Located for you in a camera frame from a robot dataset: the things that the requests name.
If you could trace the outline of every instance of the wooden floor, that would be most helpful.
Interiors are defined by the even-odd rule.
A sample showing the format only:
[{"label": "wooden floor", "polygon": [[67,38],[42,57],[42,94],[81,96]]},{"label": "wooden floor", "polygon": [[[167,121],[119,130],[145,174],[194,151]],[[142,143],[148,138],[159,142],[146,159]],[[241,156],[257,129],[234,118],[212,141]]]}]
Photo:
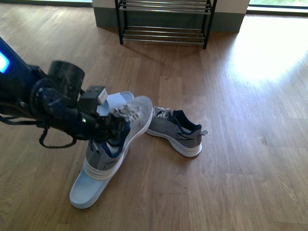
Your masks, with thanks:
[{"label": "wooden floor", "polygon": [[[308,231],[308,18],[247,15],[208,48],[119,45],[92,8],[0,3],[0,36],[45,72],[81,67],[83,88],[131,91],[208,130],[196,158],[142,135],[98,201],[71,206],[87,142],[39,145],[0,124],[1,231]],[[65,144],[52,131],[49,144]]]}]

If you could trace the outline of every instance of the shoe sole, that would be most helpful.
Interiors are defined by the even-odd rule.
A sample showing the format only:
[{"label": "shoe sole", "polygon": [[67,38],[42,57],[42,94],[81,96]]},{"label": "shoe sole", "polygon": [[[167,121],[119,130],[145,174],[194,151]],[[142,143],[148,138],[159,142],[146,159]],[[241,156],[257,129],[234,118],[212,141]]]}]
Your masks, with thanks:
[{"label": "shoe sole", "polygon": [[145,124],[145,126],[139,131],[139,132],[137,132],[131,139],[130,139],[130,141],[129,141],[129,143],[127,144],[127,146],[126,146],[126,148],[125,148],[125,150],[124,150],[124,154],[120,157],[120,159],[119,159],[119,161],[117,162],[117,164],[112,168],[112,172],[111,172],[111,176],[109,176],[106,180],[96,180],[96,179],[94,179],[94,178],[92,178],[92,177],[90,177],[90,176],[88,176],[85,172],[84,172],[84,169],[82,169],[82,171],[88,176],[88,178],[89,178],[89,180],[90,181],[93,181],[93,182],[95,182],[95,183],[97,183],[97,184],[101,184],[100,186],[99,186],[99,188],[96,190],[96,192],[94,193],[94,195],[93,195],[93,197],[91,197],[89,200],[87,200],[87,201],[84,201],[84,202],[77,202],[77,201],[75,201],[74,199],[73,199],[73,194],[72,194],[72,192],[73,191],[76,191],[76,190],[78,190],[78,189],[75,189],[74,188],[74,186],[75,186],[75,184],[77,184],[77,182],[78,182],[78,178],[79,177],[81,177],[81,174],[77,177],[77,179],[76,179],[76,181],[75,181],[75,183],[74,183],[74,185],[73,185],[73,187],[72,187],[72,190],[71,190],[71,192],[70,192],[70,202],[71,202],[71,204],[72,204],[72,206],[74,206],[74,207],[76,207],[76,208],[79,208],[79,209],[84,209],[84,208],[88,208],[88,207],[90,207],[90,206],[92,206],[96,201],[97,201],[97,199],[100,197],[100,195],[102,194],[102,192],[104,191],[104,189],[106,188],[106,186],[107,186],[107,184],[109,183],[109,181],[111,180],[111,178],[115,175],[115,173],[118,171],[118,169],[120,168],[120,166],[121,166],[121,164],[123,163],[123,160],[125,159],[125,157],[126,157],[126,155],[127,155],[127,152],[128,152],[128,147],[129,147],[129,144],[135,139],[135,138],[137,138],[137,137],[139,137],[139,136],[141,136],[147,129],[148,129],[148,127],[150,126],[150,123],[151,123],[151,120],[152,120],[152,114],[150,115],[150,118],[149,118],[149,120],[147,121],[147,123]]},{"label": "shoe sole", "polygon": [[157,136],[157,137],[161,137],[161,138],[168,140],[170,144],[172,145],[172,147],[185,157],[197,156],[202,150],[202,144],[199,144],[198,146],[194,148],[187,148],[184,145],[177,142],[175,139],[171,138],[170,136],[159,133],[157,131],[147,129],[145,133],[151,136]]},{"label": "shoe sole", "polygon": [[[125,159],[127,152],[128,148],[124,151],[123,160]],[[89,177],[82,169],[69,195],[69,200],[72,206],[79,209],[85,209],[92,206],[100,197],[112,177],[106,180],[95,180]]]}]

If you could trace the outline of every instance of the wall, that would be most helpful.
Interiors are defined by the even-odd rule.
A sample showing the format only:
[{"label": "wall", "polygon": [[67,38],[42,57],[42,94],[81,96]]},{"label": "wall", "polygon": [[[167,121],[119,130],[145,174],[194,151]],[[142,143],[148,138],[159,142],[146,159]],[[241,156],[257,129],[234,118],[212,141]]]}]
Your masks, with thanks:
[{"label": "wall", "polygon": [[[231,31],[231,32],[239,32],[248,4],[250,0],[218,0],[217,6],[214,14],[212,30],[213,31]],[[93,0],[94,13],[96,18],[96,24],[99,27],[109,27],[109,26],[117,26],[116,24],[116,10],[115,10],[115,1],[114,0]],[[132,22],[140,21],[142,18],[140,12],[129,12],[129,19]],[[161,26],[170,26],[168,22],[178,22],[179,17],[183,18],[186,15],[179,14],[165,14],[161,13],[157,20]],[[200,20],[200,16],[197,17],[194,21]]]}]

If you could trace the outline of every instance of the shoelace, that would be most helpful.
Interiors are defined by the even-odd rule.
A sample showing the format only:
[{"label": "shoelace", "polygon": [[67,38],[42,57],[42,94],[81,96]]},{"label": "shoelace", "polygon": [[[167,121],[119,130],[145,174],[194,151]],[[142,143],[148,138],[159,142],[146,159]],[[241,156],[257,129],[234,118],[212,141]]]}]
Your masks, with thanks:
[{"label": "shoelace", "polygon": [[120,108],[110,111],[112,115],[118,118],[124,118],[127,122],[137,119],[140,115],[140,107],[133,108],[130,104],[125,104]]},{"label": "shoelace", "polygon": [[155,114],[154,118],[166,119],[168,116],[172,115],[172,109],[163,107],[154,107]]}]

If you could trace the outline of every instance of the rack shelf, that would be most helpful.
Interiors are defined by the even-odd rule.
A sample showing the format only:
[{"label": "rack shelf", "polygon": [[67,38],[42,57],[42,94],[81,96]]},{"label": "rack shelf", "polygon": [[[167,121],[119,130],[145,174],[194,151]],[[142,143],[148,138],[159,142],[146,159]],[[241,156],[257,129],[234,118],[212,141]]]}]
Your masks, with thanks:
[{"label": "rack shelf", "polygon": [[[120,44],[124,40],[203,45],[206,49],[217,0],[115,0]],[[199,28],[128,25],[127,12],[203,15]],[[121,26],[123,12],[124,28]]]}]

